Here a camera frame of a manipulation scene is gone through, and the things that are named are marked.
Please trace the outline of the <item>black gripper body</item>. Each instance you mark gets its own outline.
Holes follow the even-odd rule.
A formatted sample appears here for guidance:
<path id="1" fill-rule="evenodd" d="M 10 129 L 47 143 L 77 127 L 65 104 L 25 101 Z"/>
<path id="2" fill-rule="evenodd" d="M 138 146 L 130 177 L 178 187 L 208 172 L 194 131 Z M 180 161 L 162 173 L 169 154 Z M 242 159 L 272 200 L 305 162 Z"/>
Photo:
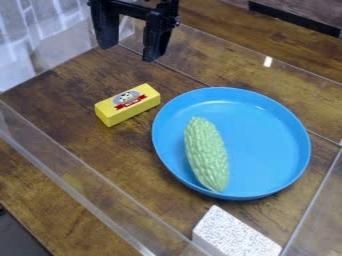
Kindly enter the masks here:
<path id="1" fill-rule="evenodd" d="M 106 16 L 124 15 L 145 20 L 149 14 L 158 14 L 162 17 L 176 17 L 178 0 L 158 0 L 153 7 L 141 6 L 124 0 L 88 0 L 92 11 Z"/>

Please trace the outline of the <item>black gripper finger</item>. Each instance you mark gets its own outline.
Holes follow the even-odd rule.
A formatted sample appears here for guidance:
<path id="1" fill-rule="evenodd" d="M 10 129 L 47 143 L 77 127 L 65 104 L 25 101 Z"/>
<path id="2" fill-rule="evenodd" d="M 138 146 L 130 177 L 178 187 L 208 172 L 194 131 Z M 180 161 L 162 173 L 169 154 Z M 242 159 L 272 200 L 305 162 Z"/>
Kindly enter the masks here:
<path id="1" fill-rule="evenodd" d="M 118 42 L 118 14 L 108 3 L 90 3 L 89 7 L 97 44 L 108 49 Z"/>
<path id="2" fill-rule="evenodd" d="M 142 33 L 142 60 L 152 62 L 165 53 L 172 29 L 180 24 L 178 16 L 150 12 L 146 16 Z"/>

